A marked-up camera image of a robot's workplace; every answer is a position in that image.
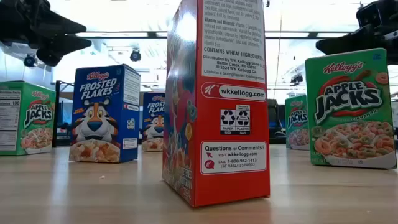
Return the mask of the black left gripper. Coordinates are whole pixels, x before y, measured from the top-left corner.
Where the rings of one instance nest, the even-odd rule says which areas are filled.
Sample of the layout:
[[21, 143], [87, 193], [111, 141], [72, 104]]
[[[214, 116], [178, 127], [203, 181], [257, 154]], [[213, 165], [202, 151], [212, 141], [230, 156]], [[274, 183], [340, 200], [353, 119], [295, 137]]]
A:
[[26, 44], [46, 65], [54, 67], [59, 55], [91, 46], [90, 40], [57, 34], [85, 31], [86, 26], [53, 12], [47, 0], [0, 0], [0, 42]]

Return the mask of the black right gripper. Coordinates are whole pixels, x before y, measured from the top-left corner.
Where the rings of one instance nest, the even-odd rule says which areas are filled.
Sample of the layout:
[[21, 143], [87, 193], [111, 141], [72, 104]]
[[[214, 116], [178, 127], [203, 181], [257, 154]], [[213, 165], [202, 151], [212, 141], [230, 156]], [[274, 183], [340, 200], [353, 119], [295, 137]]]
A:
[[398, 12], [383, 12], [380, 26], [368, 24], [341, 37], [319, 40], [325, 55], [374, 52], [389, 65], [398, 65]]

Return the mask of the green Apple Jacks cereal box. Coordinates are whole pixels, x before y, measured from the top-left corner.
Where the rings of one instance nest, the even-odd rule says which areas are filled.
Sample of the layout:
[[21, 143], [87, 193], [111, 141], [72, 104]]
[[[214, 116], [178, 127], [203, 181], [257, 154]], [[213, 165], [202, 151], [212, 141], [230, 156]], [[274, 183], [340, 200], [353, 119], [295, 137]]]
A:
[[52, 149], [55, 92], [25, 81], [0, 82], [0, 156]]
[[358, 52], [305, 61], [313, 165], [397, 167], [389, 74], [377, 56]]
[[285, 100], [285, 135], [288, 149], [309, 150], [307, 97], [290, 97]]

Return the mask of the black metal shelf frame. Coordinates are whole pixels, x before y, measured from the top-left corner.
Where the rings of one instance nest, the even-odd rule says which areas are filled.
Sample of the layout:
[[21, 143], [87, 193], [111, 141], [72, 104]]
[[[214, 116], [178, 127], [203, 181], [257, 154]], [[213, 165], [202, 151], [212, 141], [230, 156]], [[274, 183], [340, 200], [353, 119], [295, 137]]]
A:
[[74, 83], [67, 83], [61, 80], [57, 80], [55, 83], [52, 83], [55, 86], [55, 109], [54, 109], [54, 124], [53, 124], [53, 138], [52, 138], [52, 147], [55, 145], [55, 140], [57, 137], [66, 137], [70, 139], [70, 125], [67, 122], [63, 121], [63, 107], [64, 102], [60, 101], [61, 97], [59, 97], [59, 93], [64, 91], [68, 87], [74, 87]]

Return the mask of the black monitor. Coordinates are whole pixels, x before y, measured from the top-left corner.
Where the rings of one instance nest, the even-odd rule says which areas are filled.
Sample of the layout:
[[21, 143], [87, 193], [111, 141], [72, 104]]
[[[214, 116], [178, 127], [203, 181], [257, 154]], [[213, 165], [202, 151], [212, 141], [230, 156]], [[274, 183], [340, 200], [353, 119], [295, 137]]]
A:
[[284, 109], [275, 99], [268, 99], [269, 138], [270, 142], [285, 142]]

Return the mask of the blue Frosted Flakes cereal box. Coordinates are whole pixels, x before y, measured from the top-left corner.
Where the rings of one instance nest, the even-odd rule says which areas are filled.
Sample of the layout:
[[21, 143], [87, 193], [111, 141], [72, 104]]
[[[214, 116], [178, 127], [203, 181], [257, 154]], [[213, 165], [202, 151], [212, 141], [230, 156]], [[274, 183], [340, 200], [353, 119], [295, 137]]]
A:
[[136, 160], [141, 76], [125, 64], [78, 68], [75, 73], [69, 159]]
[[165, 93], [145, 92], [142, 105], [142, 150], [162, 152], [164, 149]]

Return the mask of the red Froot Loops cereal box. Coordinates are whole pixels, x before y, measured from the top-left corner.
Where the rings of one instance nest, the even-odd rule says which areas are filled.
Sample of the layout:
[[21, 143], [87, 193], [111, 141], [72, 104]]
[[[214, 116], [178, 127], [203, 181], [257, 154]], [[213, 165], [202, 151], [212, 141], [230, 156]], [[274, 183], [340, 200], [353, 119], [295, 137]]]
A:
[[270, 196], [263, 0], [181, 0], [164, 143], [163, 180], [191, 206]]

